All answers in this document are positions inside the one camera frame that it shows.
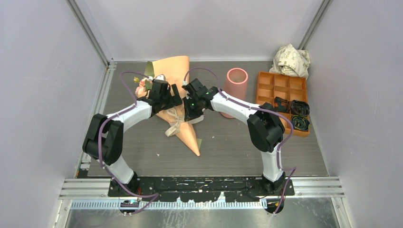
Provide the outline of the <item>peach paper bouquet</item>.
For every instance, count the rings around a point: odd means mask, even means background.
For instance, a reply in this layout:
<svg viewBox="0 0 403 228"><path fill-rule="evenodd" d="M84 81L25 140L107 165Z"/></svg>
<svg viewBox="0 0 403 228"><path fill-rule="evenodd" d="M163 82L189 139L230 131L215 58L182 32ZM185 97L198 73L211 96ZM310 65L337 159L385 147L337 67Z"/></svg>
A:
<svg viewBox="0 0 403 228"><path fill-rule="evenodd" d="M176 56L148 62L144 74L156 79L164 75L165 80L171 85L177 85L181 98L186 97L187 92L182 88L185 73L189 70L189 57ZM199 145L194 127L184 120L184 105L179 105L168 110L163 110L156 115L165 120L170 127L165 131L167 137L177 136L196 156L200 156Z"/></svg>

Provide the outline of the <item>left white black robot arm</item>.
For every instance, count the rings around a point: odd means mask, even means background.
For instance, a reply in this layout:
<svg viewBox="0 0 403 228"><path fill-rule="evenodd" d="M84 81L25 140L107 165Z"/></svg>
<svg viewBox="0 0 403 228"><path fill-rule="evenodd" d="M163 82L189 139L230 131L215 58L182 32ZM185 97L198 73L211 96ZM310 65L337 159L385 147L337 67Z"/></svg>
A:
<svg viewBox="0 0 403 228"><path fill-rule="evenodd" d="M154 79L146 97L109 115L95 114L88 127L82 149L93 159L98 160L120 190L127 196L138 193L138 176L125 162L123 151L124 133L137 123L149 119L160 111L182 104L176 84Z"/></svg>

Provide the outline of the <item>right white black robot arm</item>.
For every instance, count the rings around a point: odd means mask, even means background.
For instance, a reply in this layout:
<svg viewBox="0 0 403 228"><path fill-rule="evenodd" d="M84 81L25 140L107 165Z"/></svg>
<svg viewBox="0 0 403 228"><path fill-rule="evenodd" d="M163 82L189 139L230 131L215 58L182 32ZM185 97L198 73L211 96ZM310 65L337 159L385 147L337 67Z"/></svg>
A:
<svg viewBox="0 0 403 228"><path fill-rule="evenodd" d="M215 86L207 88L198 79L184 82L182 87L187 92L183 98L186 121L201 120L204 111L209 109L227 114L247 125L250 140L261 153L265 192L276 195L281 191L285 172L280 164L280 153L285 127L273 106L269 103L259 105L245 102Z"/></svg>

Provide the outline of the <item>pink cylindrical vase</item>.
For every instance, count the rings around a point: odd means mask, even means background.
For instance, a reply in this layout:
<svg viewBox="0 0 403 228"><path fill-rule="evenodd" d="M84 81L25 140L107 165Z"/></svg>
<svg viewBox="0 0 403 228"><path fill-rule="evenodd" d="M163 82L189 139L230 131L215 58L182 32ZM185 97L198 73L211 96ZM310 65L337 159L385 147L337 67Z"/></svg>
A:
<svg viewBox="0 0 403 228"><path fill-rule="evenodd" d="M232 68L227 72L223 91L244 100L247 92L248 73L242 68Z"/></svg>

